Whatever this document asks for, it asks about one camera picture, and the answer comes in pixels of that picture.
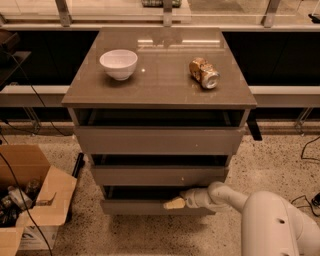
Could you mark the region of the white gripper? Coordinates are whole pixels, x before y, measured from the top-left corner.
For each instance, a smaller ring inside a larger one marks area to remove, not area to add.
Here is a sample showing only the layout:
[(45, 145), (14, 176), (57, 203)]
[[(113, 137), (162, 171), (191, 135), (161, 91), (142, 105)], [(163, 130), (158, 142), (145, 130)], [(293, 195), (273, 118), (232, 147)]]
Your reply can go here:
[(182, 209), (185, 205), (189, 208), (207, 208), (212, 206), (212, 200), (206, 188), (192, 188), (180, 193), (176, 197), (163, 204), (166, 210)]

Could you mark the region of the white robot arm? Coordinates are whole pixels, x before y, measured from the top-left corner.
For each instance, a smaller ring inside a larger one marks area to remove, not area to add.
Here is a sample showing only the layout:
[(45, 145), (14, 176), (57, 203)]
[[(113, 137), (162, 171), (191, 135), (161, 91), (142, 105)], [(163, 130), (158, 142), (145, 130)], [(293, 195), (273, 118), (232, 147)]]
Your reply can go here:
[(283, 197), (256, 191), (249, 195), (222, 182), (193, 188), (163, 204), (166, 210), (231, 207), (241, 214), (241, 256), (319, 256), (320, 228)]

